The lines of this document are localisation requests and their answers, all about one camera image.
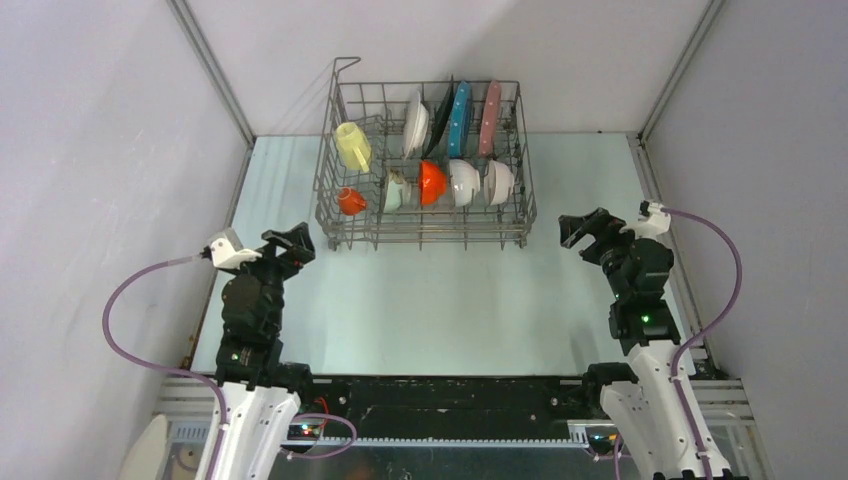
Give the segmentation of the grey wire dish rack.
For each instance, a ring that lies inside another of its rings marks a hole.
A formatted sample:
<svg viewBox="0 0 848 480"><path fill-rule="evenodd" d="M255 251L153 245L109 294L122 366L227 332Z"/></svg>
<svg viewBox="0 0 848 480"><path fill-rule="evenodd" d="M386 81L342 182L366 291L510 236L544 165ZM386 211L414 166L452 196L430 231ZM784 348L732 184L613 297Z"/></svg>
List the grey wire dish rack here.
<svg viewBox="0 0 848 480"><path fill-rule="evenodd" d="M481 157L478 154L481 115L492 80L453 78L454 93L461 81L471 85L473 108L465 155L454 159L469 162L481 179L481 189L473 202L459 208L454 205L450 184L451 158L447 155L449 121L434 152L429 158L422 158L436 110L451 78L420 82L342 81L341 73L354 64L352 57L339 57L334 61L313 184L317 195L316 218L328 236L330 247L352 245L357 241L373 245L437 241L464 244L514 242L524 245L537 208L519 83L497 80L502 90L494 153L490 157ZM404 160L402 150L407 103L418 88L429 111L426 137L423 145ZM344 122L355 122L368 138L372 148L368 173L348 169L339 157L334 132ZM448 178L446 193L435 204L427 206L420 203L418 186L422 160L439 165ZM515 178L507 201L497 206L488 206L482 193L489 160L508 165ZM385 185L390 169L401 172L412 184L412 202L394 212L384 213ZM367 209L355 216L342 214L336 196L343 187L359 191L368 202Z"/></svg>

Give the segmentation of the pink dotted plate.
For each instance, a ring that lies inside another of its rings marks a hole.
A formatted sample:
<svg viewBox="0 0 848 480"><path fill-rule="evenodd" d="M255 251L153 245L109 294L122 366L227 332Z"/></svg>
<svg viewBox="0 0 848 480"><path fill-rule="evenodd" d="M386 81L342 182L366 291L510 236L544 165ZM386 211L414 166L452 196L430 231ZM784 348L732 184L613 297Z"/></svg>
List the pink dotted plate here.
<svg viewBox="0 0 848 480"><path fill-rule="evenodd" d="M478 143L478 154L481 157L490 157L494 153L494 138L497 131L501 90L501 84L497 80L492 80L487 88Z"/></svg>

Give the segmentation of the blue dotted plate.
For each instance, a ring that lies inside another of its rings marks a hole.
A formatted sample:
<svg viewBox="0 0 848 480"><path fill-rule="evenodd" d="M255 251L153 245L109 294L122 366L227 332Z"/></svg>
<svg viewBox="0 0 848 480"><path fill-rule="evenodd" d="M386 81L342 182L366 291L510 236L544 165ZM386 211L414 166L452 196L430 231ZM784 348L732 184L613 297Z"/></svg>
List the blue dotted plate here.
<svg viewBox="0 0 848 480"><path fill-rule="evenodd" d="M472 110L471 85L461 81L456 88L449 117L447 155L451 159L465 155Z"/></svg>

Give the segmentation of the white plate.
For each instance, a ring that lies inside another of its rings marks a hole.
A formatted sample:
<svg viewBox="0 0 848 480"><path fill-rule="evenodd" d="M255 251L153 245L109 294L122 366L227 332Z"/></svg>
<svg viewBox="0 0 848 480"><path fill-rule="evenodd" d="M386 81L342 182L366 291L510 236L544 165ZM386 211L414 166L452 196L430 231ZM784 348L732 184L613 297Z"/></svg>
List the white plate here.
<svg viewBox="0 0 848 480"><path fill-rule="evenodd" d="M429 111L423 103L420 88L413 91L407 103L403 132L403 159L409 159L419 149L426 137Z"/></svg>

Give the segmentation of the dark teal plate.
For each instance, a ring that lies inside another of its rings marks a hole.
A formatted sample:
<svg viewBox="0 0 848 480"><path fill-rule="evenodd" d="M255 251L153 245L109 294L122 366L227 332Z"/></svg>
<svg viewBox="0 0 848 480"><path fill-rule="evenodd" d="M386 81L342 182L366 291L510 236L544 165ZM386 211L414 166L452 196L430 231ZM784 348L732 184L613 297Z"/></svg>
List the dark teal plate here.
<svg viewBox="0 0 848 480"><path fill-rule="evenodd" d="M451 78L448 82L448 88L445 95L436 110L436 118L432 125L431 136L426 147L423 149L423 159L429 158L441 142L450 118L454 98L454 79Z"/></svg>

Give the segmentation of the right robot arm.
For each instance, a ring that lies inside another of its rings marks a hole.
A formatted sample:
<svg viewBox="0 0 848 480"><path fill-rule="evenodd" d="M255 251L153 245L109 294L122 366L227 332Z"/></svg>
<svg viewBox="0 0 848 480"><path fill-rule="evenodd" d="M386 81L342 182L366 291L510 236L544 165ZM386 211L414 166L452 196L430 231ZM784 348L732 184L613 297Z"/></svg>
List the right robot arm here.
<svg viewBox="0 0 848 480"><path fill-rule="evenodd" d="M662 204L644 201L631 224L604 208L558 219L562 247L593 239L580 256L607 279L614 297L610 334L626 357L591 365L581 402L588 414L609 417L617 428L615 465L626 449L644 479L734 479L682 363L693 342L683 340L664 299L675 256L659 237L672 217Z"/></svg>

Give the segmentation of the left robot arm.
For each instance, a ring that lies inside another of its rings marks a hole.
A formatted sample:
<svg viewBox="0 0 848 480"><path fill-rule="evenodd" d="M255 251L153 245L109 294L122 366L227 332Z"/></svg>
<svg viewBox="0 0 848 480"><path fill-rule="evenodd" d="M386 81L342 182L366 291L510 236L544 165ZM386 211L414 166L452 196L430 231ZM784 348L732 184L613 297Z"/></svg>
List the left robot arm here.
<svg viewBox="0 0 848 480"><path fill-rule="evenodd" d="M309 227L267 230L261 239L246 248L227 228L201 254L230 276L221 291L216 368L206 381L215 423L200 462L204 479L267 478L289 424L316 403L309 366L280 360L284 284L315 258Z"/></svg>

